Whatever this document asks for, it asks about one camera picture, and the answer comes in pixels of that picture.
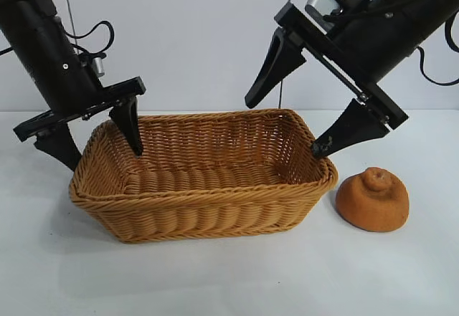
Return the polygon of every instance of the white tabletop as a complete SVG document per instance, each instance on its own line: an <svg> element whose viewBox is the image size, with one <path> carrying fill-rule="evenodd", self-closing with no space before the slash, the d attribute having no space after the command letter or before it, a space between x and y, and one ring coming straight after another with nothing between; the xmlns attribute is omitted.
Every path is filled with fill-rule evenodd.
<svg viewBox="0 0 459 316"><path fill-rule="evenodd" d="M340 114L299 113L316 135ZM0 315L458 315L459 112L409 114L331 156L340 182L369 166L405 182L399 231L352 227L330 192L287 233L127 245L72 205L69 170L15 138L34 113L0 113ZM72 124L80 147L104 119Z"/></svg>

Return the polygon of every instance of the white backdrop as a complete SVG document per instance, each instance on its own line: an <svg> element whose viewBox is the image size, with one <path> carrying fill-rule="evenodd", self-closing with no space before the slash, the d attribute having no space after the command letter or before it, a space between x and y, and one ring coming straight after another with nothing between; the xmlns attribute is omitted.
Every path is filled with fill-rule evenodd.
<svg viewBox="0 0 459 316"><path fill-rule="evenodd" d="M104 85L142 76L148 93L142 110L238 110L254 82L277 26L273 17L286 0L70 0L78 34L101 19L115 26L116 41L105 60ZM306 0L293 0L303 9ZM65 0L55 0L70 31ZM455 36L459 38L459 26ZM82 40L96 50L105 45L103 30ZM7 46L4 39L1 48ZM427 71L439 80L458 73L459 56L447 47L443 29L431 37ZM342 109L353 96L319 63L294 72L284 87L283 106ZM418 53L387 76L381 86L405 109L459 108L459 87L443 89L420 75ZM0 57L0 110L44 110L46 105L14 54ZM274 90L260 107L276 107Z"/></svg>

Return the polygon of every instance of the wicker basket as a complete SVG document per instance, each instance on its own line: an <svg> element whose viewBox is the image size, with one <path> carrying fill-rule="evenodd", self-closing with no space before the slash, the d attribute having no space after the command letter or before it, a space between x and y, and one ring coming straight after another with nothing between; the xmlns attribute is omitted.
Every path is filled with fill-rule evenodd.
<svg viewBox="0 0 459 316"><path fill-rule="evenodd" d="M111 121L96 128L70 185L122 242L286 231L338 179L291 110L140 117L139 128L141 158Z"/></svg>

